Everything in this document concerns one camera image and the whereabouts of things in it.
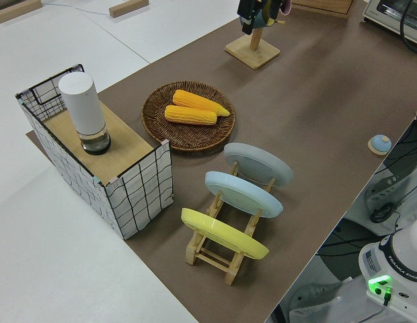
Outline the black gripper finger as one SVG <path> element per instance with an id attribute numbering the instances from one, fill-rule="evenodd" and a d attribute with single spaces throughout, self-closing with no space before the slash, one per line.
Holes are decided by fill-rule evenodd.
<path id="1" fill-rule="evenodd" d="M 258 0 L 240 0 L 237 14 L 242 26 L 242 32 L 251 34 L 256 16 L 262 8 L 262 1 Z"/>

